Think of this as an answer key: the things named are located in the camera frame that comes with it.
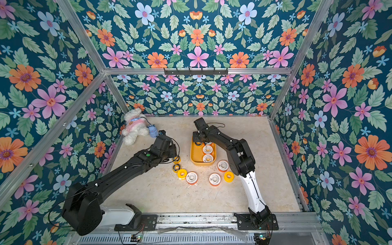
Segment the yellow plastic storage box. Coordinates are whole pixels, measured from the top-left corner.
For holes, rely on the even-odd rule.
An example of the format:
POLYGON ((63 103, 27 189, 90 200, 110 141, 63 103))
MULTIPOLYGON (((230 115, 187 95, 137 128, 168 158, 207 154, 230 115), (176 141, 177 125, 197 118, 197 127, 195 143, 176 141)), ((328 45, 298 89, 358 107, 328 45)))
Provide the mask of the yellow plastic storage box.
POLYGON ((212 156, 214 157, 214 161, 211 163, 204 163, 203 162, 203 156, 205 155, 203 153, 203 147, 205 146, 205 143, 203 143, 201 146, 196 146, 195 143, 193 142, 193 139, 191 140, 191 147, 190 147, 190 159, 193 162, 194 165, 196 166, 210 166, 215 163, 216 158, 217 158, 217 153, 216 153, 216 144, 212 143, 213 147, 213 152, 212 156))

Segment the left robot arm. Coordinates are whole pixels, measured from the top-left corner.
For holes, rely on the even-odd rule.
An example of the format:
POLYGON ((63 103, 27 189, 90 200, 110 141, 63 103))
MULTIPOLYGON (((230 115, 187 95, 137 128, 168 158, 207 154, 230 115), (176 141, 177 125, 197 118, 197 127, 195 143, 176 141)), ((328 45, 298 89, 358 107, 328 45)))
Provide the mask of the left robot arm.
POLYGON ((108 207, 102 204, 119 188, 152 168, 179 157, 177 142, 159 131, 155 142, 134 154, 126 163, 87 185, 73 184, 62 208, 62 217, 80 235, 97 227, 127 225, 139 212, 131 206, 108 207))

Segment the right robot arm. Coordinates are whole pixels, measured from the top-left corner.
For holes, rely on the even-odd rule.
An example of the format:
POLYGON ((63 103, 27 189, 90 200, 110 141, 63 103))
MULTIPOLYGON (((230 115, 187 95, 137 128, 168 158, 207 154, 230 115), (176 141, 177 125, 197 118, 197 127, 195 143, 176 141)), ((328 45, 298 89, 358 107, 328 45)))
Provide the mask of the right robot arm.
POLYGON ((255 229, 263 228, 272 219, 272 213, 261 195, 255 174, 256 161, 247 141, 227 136, 218 127, 206 123, 203 118, 198 118, 194 124, 194 143, 214 143, 226 151, 229 166, 244 187, 251 224, 255 229))

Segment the white plush teddy bear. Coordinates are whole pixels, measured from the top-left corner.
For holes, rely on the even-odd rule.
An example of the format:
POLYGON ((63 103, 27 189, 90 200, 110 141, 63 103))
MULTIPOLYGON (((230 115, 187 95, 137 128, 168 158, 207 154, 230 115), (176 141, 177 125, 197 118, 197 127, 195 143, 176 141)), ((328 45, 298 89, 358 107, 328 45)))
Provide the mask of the white plush teddy bear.
POLYGON ((132 109, 124 115, 125 128, 121 131, 126 146, 133 145, 138 136, 149 135, 146 117, 140 108, 132 109))

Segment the black hook rack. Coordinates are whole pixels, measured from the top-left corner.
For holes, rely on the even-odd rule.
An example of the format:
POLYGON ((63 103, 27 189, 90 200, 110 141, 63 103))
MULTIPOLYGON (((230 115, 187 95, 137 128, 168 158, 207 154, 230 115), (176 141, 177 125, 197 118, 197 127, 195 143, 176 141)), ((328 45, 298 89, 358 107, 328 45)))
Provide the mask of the black hook rack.
POLYGON ((205 76, 214 76, 214 75, 228 75, 228 69, 217 69, 217 68, 164 68, 163 69, 165 75, 184 75, 184 76, 193 76, 193 75, 205 75, 205 76))

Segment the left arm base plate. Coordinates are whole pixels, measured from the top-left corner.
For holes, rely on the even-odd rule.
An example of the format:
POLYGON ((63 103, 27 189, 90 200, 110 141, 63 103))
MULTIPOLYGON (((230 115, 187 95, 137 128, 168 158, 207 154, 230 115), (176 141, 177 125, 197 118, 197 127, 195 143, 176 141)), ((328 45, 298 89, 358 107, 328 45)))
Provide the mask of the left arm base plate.
POLYGON ((123 224, 116 224, 114 227, 115 231, 154 231, 157 225, 158 215, 157 214, 145 214, 142 213, 136 206, 132 204, 126 204, 126 211, 133 212, 132 218, 124 222, 123 224))

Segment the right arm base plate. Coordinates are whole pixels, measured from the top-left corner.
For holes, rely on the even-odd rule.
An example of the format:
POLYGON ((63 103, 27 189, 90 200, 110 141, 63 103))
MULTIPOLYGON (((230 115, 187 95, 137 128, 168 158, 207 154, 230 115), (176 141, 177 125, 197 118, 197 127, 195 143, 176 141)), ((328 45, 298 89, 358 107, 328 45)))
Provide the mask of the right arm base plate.
POLYGON ((279 230, 277 218, 274 214, 267 214, 263 219, 257 219, 251 214, 235 213, 237 218, 237 228, 240 231, 251 230, 279 230))

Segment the aluminium front rail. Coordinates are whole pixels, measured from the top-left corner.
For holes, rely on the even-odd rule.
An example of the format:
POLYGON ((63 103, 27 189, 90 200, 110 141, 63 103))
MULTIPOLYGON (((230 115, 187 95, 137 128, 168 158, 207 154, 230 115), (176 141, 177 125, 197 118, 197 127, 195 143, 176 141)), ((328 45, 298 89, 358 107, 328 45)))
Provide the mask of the aluminium front rail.
MULTIPOLYGON (((235 213, 161 213, 158 215, 155 231, 163 229, 213 229, 237 228, 237 218, 235 213)), ((277 212, 274 213, 279 225, 278 232, 305 233, 322 231, 322 225, 317 220, 314 212, 277 212)), ((108 229, 114 230, 116 224, 123 224, 119 215, 109 215, 105 213, 101 223, 94 227, 87 226, 87 231, 83 234, 90 234, 94 231, 108 229)))

